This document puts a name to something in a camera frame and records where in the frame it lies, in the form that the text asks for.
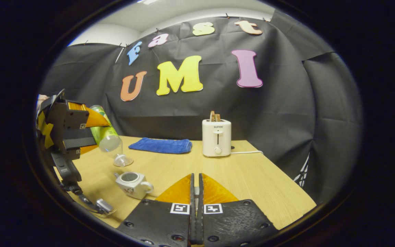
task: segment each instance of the white toaster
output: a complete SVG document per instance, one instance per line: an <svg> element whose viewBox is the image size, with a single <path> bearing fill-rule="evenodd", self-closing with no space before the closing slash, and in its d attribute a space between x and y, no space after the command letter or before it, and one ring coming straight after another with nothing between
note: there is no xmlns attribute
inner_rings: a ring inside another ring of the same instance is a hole
<svg viewBox="0 0 395 247"><path fill-rule="evenodd" d="M202 153L207 157L231 154L231 122L224 119L218 122L210 119L202 121Z"/></svg>

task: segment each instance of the folded towel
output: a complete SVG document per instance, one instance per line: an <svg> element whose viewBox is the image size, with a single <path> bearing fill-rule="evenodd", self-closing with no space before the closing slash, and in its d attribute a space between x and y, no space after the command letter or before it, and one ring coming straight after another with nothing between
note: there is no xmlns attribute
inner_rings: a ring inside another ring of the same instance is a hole
<svg viewBox="0 0 395 247"><path fill-rule="evenodd" d="M155 153L188 153L191 150L191 142L185 140L154 140L143 138L129 146L132 150L143 150Z"/></svg>

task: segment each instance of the orange soft finger pad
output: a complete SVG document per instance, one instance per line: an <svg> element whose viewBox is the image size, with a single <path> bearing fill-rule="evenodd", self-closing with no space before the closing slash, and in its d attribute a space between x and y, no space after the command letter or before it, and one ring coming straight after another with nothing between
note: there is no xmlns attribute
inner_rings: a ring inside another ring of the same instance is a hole
<svg viewBox="0 0 395 247"><path fill-rule="evenodd" d="M224 186L202 173L204 180L204 204L229 203L238 201Z"/></svg>
<svg viewBox="0 0 395 247"><path fill-rule="evenodd" d="M188 174L166 189L156 200L166 203L190 204L190 183L191 174Z"/></svg>

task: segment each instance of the table surface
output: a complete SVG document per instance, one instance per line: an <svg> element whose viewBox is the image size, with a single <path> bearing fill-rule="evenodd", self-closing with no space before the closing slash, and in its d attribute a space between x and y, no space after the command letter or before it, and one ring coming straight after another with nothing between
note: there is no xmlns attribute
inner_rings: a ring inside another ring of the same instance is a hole
<svg viewBox="0 0 395 247"><path fill-rule="evenodd" d="M186 154L163 154L130 150L130 144L141 138L121 136L123 152L134 161L126 167L116 167L112 159L96 148L74 161L82 176L79 182L90 200L103 198L116 212L100 220L117 228L132 212L140 200L128 197L116 184L114 173L140 172L155 187L146 196L156 199L163 191L190 173L194 173L195 186L199 173L204 173L227 188L239 200L251 199L280 230L299 219L316 206L315 202L282 170L262 153L232 154L226 157L205 157L202 141L191 141L193 147ZM248 141L232 141L232 152L257 150ZM80 199L70 196L81 205Z"/></svg>

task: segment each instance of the pink letter i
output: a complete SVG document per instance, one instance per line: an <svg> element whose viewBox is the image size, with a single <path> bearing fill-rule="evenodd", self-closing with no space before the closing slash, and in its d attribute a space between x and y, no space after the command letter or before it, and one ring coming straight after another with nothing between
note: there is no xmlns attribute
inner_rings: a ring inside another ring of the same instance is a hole
<svg viewBox="0 0 395 247"><path fill-rule="evenodd" d="M233 50L231 52L237 57L239 64L240 79L237 80L237 86L240 87L261 87L262 80L257 77L257 70L255 69L254 56L255 52L252 50Z"/></svg>

